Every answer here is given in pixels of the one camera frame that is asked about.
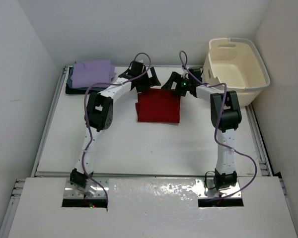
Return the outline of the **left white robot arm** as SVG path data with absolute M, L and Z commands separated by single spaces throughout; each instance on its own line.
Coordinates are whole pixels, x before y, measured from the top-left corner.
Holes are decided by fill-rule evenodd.
M 146 67 L 142 62 L 134 60 L 115 82 L 107 85 L 103 91 L 85 95 L 83 101 L 86 134 L 80 158 L 70 174 L 70 182 L 83 189 L 94 173 L 96 140 L 112 124 L 114 103 L 133 89 L 138 93 L 146 92 L 161 83 L 154 67 Z

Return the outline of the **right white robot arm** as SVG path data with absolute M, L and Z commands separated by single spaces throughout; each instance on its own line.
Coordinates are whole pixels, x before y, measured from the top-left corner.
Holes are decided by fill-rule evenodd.
M 233 186 L 237 182 L 234 141 L 242 116 L 237 93 L 222 92 L 202 82 L 202 74 L 203 69 L 198 67 L 191 67 L 183 74 L 172 72 L 162 89 L 182 97 L 189 92 L 193 97 L 210 103 L 211 123 L 215 128 L 215 139 L 218 144 L 214 185 L 211 188 L 220 190 Z

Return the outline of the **black t shirt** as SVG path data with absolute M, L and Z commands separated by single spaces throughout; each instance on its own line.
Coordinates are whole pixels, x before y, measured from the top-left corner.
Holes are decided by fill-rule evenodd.
M 103 88 L 92 88 L 89 90 L 89 94 L 92 93 L 92 92 L 100 92 L 102 91 Z M 87 91 L 87 88 L 83 88 L 83 89 L 78 89 L 78 88 L 71 88 L 68 84 L 66 84 L 66 87 L 65 87 L 65 93 L 67 95 L 84 95 Z

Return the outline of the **lilac cloth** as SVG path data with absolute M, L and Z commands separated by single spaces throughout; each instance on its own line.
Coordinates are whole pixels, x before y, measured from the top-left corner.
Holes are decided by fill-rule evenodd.
M 115 66 L 111 60 L 76 61 L 72 75 L 73 87 L 106 87 L 115 77 Z

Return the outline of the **blue shirt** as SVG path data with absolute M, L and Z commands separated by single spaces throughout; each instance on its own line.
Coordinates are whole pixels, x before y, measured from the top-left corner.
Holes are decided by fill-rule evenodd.
M 71 88 L 74 88 L 74 87 L 73 87 L 73 81 L 72 81 L 73 71 L 74 71 L 74 68 L 73 68 L 73 67 L 70 67 L 70 68 L 69 68 L 69 75 L 68 75 L 67 80 L 66 80 L 66 84 L 68 84 Z

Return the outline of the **red shirt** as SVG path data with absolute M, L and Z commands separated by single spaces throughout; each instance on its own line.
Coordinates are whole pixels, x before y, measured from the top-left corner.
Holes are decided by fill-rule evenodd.
M 135 103 L 138 122 L 180 123 L 181 97 L 173 91 L 150 88 L 138 93 Z

